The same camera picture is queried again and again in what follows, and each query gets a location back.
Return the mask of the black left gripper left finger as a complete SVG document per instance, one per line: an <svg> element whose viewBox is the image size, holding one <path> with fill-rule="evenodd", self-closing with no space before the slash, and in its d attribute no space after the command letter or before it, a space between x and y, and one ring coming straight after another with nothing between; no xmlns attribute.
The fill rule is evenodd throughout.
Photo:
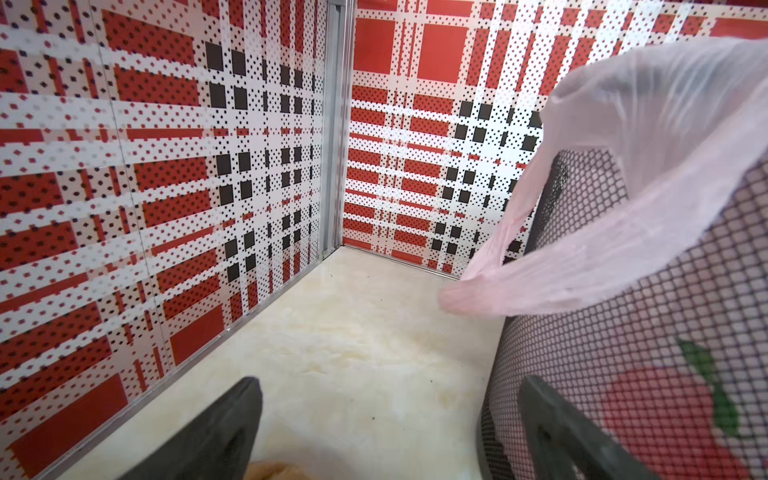
<svg viewBox="0 0 768 480"><path fill-rule="evenodd" d="M124 479L242 479L263 409L260 382L246 376Z"/></svg>

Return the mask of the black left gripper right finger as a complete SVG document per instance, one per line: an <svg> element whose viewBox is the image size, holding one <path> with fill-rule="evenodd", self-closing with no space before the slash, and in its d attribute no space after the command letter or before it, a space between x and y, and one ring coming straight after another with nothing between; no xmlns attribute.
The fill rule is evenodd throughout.
<svg viewBox="0 0 768 480"><path fill-rule="evenodd" d="M536 376L517 396L538 479L656 479L658 476Z"/></svg>

